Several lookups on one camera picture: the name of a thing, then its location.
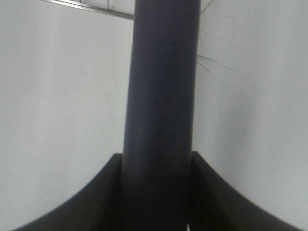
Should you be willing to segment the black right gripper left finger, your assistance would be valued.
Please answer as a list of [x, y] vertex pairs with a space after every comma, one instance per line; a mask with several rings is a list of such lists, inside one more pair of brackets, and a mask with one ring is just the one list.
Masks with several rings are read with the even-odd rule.
[[16, 231], [117, 231], [122, 154], [114, 154], [79, 192]]

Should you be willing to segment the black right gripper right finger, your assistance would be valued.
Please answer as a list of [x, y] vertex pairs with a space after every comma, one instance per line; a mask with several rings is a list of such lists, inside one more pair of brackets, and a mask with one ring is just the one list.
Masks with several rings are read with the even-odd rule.
[[230, 186], [194, 151], [188, 225], [192, 231], [296, 231]]

